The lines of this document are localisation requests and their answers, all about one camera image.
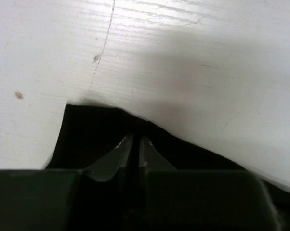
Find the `black skirt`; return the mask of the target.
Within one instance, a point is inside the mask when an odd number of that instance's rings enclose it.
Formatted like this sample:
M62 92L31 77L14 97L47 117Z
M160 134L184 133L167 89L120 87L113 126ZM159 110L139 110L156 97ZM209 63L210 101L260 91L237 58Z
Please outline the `black skirt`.
M67 105L50 169L86 169L113 150L128 134L133 147L126 179L105 183L85 175L76 205L98 211L132 209L159 216L238 213L270 205L290 216L290 193L261 181L240 165L185 142L157 125L117 109ZM177 171L139 168L140 139L147 136Z

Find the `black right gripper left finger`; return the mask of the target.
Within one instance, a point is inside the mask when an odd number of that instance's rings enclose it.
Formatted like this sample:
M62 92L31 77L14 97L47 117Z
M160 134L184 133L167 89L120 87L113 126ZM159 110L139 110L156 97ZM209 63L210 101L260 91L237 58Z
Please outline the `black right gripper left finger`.
M132 147L133 135L128 134L113 150L84 169L85 175L95 182L112 180L118 173L122 174L127 168Z

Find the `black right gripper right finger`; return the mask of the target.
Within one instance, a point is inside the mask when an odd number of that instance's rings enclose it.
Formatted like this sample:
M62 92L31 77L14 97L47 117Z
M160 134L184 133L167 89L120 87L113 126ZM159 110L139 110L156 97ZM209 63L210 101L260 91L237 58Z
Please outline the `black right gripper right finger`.
M143 136L139 147L139 168L144 171L177 171L154 147L152 141Z

